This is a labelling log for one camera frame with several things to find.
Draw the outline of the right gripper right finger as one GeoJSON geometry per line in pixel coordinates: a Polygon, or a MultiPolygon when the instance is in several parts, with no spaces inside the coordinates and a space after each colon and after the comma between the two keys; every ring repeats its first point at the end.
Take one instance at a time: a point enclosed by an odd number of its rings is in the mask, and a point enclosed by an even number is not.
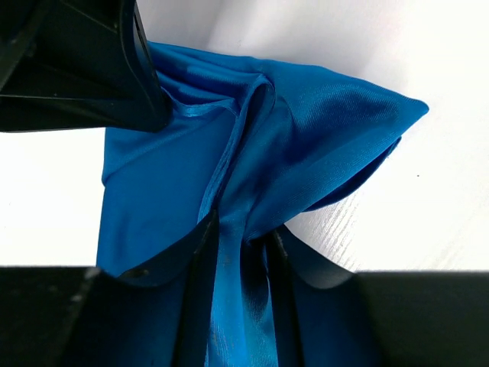
{"type": "Polygon", "coordinates": [[[486,366],[488,275],[348,271],[286,227],[265,237],[281,366],[486,366]]]}

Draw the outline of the blue satin napkin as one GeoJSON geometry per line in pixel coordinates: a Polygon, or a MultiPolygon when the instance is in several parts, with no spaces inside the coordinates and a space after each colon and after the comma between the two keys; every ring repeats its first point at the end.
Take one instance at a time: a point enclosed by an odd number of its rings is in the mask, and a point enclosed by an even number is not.
{"type": "Polygon", "coordinates": [[[151,134],[105,132],[96,263],[142,265],[216,209],[207,366],[276,366],[254,239],[357,190],[427,104],[322,67],[150,43],[173,116],[151,134]]]}

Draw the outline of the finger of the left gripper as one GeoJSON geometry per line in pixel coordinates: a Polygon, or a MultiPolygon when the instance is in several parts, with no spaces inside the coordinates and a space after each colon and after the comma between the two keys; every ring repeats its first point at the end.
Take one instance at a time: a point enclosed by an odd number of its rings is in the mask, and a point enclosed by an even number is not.
{"type": "Polygon", "coordinates": [[[135,0],[1,3],[3,132],[158,132],[170,116],[135,0]]]}

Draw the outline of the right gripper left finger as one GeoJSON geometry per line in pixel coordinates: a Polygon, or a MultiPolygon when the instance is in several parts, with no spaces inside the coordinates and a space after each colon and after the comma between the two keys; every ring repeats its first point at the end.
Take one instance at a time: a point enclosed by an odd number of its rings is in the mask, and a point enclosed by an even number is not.
{"type": "Polygon", "coordinates": [[[210,212],[118,277],[99,268],[3,267],[3,366],[202,366],[219,246],[210,212]]]}

